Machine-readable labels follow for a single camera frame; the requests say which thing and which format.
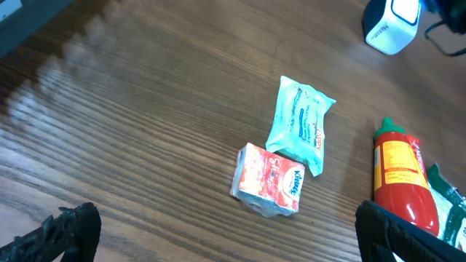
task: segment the red packet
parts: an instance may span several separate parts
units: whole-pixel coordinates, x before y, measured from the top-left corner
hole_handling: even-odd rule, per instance
[[[419,166],[421,167],[422,174],[424,174],[424,178],[427,181],[427,173],[425,172],[425,166],[424,166],[424,161],[422,161],[422,155],[421,155],[421,143],[422,141],[413,135],[406,135],[408,138],[409,144],[413,148],[414,151],[414,156],[417,159],[417,162],[419,163]]]
[[[238,153],[230,194],[265,217],[299,209],[304,165],[248,143]]]

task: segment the tissue packet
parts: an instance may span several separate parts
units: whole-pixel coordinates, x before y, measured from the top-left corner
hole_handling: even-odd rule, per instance
[[[237,158],[230,194],[265,217],[299,210],[304,165],[248,143]]]
[[[314,176],[320,175],[325,138],[323,116],[335,102],[307,84],[282,76],[267,151],[278,151],[307,164]]]

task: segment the wooden table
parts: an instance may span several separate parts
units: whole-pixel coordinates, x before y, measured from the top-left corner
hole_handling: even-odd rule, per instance
[[[96,261],[359,261],[383,117],[466,189],[466,59],[421,34],[383,55],[363,41],[366,4],[77,0],[0,60],[0,245],[94,202]],[[298,214],[267,219],[229,188],[237,150],[264,147],[282,75],[337,103],[323,174],[307,171]]]

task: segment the ketchup bottle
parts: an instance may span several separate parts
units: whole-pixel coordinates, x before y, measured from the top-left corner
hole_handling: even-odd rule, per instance
[[[385,118],[374,140],[375,202],[438,236],[437,207],[406,131]]]

